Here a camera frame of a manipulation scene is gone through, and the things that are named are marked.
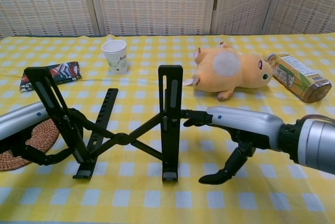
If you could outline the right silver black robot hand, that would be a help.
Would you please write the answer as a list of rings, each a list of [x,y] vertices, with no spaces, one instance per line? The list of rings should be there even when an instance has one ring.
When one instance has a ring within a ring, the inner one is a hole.
[[[219,185],[230,180],[243,167],[257,148],[281,151],[279,144],[283,120],[273,114],[226,106],[213,106],[200,110],[183,110],[185,127],[208,125],[227,131],[238,146],[225,162],[223,169],[215,174],[202,176],[201,184]]]

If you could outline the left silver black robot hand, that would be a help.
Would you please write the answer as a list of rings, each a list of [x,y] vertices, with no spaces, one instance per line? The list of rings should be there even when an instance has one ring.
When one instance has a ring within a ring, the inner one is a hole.
[[[45,155],[39,149],[26,144],[26,141],[32,137],[34,127],[49,119],[62,135],[68,148],[57,154]],[[79,151],[80,145],[84,145],[82,125],[70,122],[69,114],[63,115],[62,118],[57,118],[55,114],[48,115],[41,102],[1,115],[1,153],[8,152],[13,157],[19,156],[32,163],[50,165],[59,163],[75,151]]]

